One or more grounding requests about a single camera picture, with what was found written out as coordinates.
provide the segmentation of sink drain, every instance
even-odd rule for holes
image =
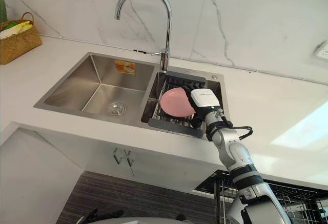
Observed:
[[[123,103],[112,103],[107,106],[107,114],[110,116],[122,116],[125,114],[127,107]]]

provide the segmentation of cabinet handle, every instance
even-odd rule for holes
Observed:
[[[134,159],[131,159],[130,156],[131,156],[131,151],[128,151],[128,153],[127,153],[127,160],[128,160],[129,166],[132,167],[133,164],[134,164]]]
[[[121,156],[121,157],[118,159],[117,156],[116,156],[117,151],[118,151],[118,148],[116,148],[116,149],[114,150],[114,152],[113,152],[113,156],[114,156],[114,159],[115,159],[116,163],[117,163],[118,165],[120,165],[120,163],[121,163],[122,160],[123,160],[123,157]]]

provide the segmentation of pink plate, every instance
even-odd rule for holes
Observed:
[[[160,106],[167,114],[175,117],[186,117],[195,113],[184,89],[181,87],[173,88],[164,93],[160,99]]]

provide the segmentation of faucet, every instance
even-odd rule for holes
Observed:
[[[126,0],[118,0],[115,9],[115,19],[120,20],[120,14],[122,6]],[[168,25],[166,31],[166,44],[162,52],[153,53],[151,55],[160,55],[160,68],[161,71],[166,72],[168,69],[169,58],[170,58],[170,34],[171,34],[171,21],[172,21],[172,9],[168,0],[162,0],[168,13]]]

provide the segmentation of label sticker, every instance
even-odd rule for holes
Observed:
[[[115,60],[115,68],[118,73],[135,74],[135,63]]]

